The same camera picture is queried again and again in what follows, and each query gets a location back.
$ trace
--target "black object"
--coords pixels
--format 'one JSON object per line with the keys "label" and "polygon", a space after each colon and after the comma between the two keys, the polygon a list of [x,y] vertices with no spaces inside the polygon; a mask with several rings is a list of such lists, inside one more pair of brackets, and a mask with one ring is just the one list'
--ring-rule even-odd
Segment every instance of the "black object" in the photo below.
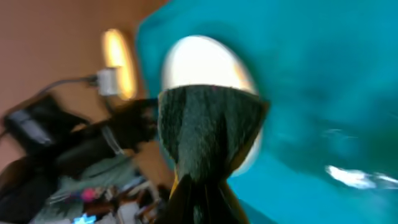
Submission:
{"label": "black object", "polygon": [[268,109],[258,96],[220,86],[183,86],[160,95],[160,141],[180,182],[156,224],[247,221],[226,179],[246,158]]}
{"label": "black object", "polygon": [[[138,143],[150,141],[156,134],[156,121],[145,112],[157,107],[157,99],[131,101],[118,108],[110,119],[71,132],[76,124],[85,121],[64,112],[51,96],[38,97],[11,110],[4,120],[9,133],[29,153],[0,174],[0,222],[29,223],[57,190],[60,175],[79,178],[90,165],[114,157],[118,149],[137,149]],[[30,117],[21,119],[14,114],[16,111]],[[46,131],[49,138],[32,138],[27,121]],[[111,132],[112,139],[105,137],[104,129]]]}

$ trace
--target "brown wall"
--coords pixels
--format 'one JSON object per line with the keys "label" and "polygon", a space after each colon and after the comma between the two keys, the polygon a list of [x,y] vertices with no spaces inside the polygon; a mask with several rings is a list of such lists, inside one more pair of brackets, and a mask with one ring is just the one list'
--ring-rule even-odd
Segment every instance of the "brown wall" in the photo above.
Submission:
{"label": "brown wall", "polygon": [[[0,114],[63,78],[103,67],[100,37],[109,28],[132,36],[143,18],[164,0],[2,0],[0,1]],[[57,88],[63,104],[98,121],[105,117],[96,93],[79,84]],[[157,154],[152,144],[147,152]],[[0,141],[0,170],[23,153],[6,137]],[[141,156],[148,160],[151,156]],[[149,175],[162,181],[152,168]]]}

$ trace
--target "white oval object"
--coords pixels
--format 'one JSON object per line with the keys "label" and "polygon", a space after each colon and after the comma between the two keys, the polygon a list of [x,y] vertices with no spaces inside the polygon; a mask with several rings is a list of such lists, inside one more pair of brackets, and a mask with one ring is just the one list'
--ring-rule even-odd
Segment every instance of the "white oval object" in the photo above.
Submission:
{"label": "white oval object", "polygon": [[[257,94],[250,74],[240,59],[218,41],[200,35],[179,40],[169,52],[162,76],[162,88],[187,85],[216,85]],[[259,154],[261,133],[248,156],[233,176],[246,172]]]}

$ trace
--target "blue tablecloth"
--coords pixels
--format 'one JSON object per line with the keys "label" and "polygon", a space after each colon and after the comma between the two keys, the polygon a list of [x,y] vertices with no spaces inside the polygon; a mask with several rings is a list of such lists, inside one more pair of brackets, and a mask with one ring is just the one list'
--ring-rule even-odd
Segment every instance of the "blue tablecloth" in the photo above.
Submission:
{"label": "blue tablecloth", "polygon": [[396,224],[397,190],[348,187],[325,166],[398,178],[397,12],[396,0],[174,0],[141,24],[136,49],[151,96],[188,35],[248,66],[272,102],[259,158],[229,179],[249,206],[280,224]]}

